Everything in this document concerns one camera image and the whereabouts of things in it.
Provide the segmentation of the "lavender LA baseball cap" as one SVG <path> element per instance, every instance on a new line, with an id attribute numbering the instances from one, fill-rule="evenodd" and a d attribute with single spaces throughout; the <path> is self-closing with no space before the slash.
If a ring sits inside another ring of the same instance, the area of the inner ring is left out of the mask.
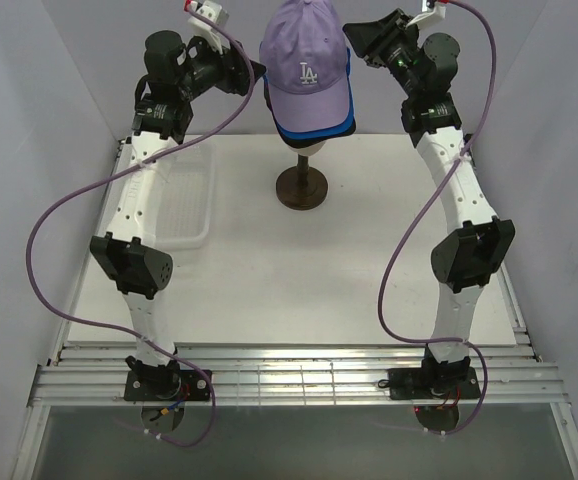
<path id="1" fill-rule="evenodd" d="M 295 137 L 338 134 L 353 123 L 350 54 L 331 1 L 285 1 L 259 48 L 275 122 Z"/>

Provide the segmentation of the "blue perforated cap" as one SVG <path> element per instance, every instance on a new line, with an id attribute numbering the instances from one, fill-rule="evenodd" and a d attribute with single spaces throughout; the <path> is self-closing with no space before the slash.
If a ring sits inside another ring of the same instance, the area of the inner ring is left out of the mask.
<path id="1" fill-rule="evenodd" d="M 355 113 L 350 51 L 302 56 L 263 56 L 267 104 L 279 131 L 293 140 L 332 137 L 348 131 Z"/>

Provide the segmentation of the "black cap gold logo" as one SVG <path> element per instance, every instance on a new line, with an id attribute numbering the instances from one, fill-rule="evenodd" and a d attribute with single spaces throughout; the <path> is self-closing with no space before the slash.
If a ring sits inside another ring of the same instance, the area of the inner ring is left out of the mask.
<path id="1" fill-rule="evenodd" d="M 287 146 L 306 147 L 317 141 L 329 141 L 352 135 L 356 131 L 353 104 L 318 108 L 315 105 L 297 107 L 268 104 L 274 127 Z"/>

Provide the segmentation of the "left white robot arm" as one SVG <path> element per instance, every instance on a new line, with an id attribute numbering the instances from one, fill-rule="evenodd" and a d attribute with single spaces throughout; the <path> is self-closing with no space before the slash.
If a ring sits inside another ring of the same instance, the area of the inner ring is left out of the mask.
<path id="1" fill-rule="evenodd" d="M 133 173 L 124 181 L 116 211 L 90 252 L 122 294 L 138 334 L 135 355 L 127 358 L 137 380 L 159 399 L 181 387 L 176 347 L 159 316 L 159 302 L 173 270 L 171 255 L 157 247 L 158 211 L 171 170 L 166 159 L 149 157 L 183 143 L 193 118 L 191 103 L 212 88 L 244 96 L 264 73 L 247 62 L 232 44 L 209 31 L 184 42 L 171 30 L 145 41 L 145 75 L 134 94 L 129 145 Z"/>

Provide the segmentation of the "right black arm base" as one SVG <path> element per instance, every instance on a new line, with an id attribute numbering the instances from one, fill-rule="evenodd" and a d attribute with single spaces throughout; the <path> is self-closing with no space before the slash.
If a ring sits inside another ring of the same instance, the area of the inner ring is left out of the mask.
<path id="1" fill-rule="evenodd" d="M 391 400 L 477 400 L 481 396 L 475 370 L 470 368 L 463 380 L 433 383 L 423 375 L 421 368 L 392 368 L 387 377 L 377 382 L 380 389 L 389 392 Z"/>

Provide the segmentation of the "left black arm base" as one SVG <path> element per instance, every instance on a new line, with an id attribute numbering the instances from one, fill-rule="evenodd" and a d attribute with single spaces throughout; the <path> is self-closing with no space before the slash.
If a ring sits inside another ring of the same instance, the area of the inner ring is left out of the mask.
<path id="1" fill-rule="evenodd" d="M 130 371 L 122 398 L 128 402 L 209 401 L 208 381 L 195 370 L 181 370 L 171 379 L 149 380 Z"/>

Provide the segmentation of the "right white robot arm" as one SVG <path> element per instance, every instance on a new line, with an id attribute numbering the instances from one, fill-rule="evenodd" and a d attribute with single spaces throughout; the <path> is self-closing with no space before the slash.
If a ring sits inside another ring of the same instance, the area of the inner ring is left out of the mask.
<path id="1" fill-rule="evenodd" d="M 498 216 L 475 174 L 470 139 L 450 93 L 458 73 L 459 43 L 437 32 L 419 38 L 427 22 L 443 19 L 446 4 L 430 1 L 416 16 L 395 9 L 370 22 L 347 23 L 343 32 L 355 55 L 386 68 L 407 97 L 401 105 L 404 130 L 436 185 L 446 237 L 430 255 L 439 301 L 430 339 L 417 371 L 423 390 L 443 397 L 468 377 L 468 340 L 476 305 L 499 270 L 515 236 L 511 220 Z"/>

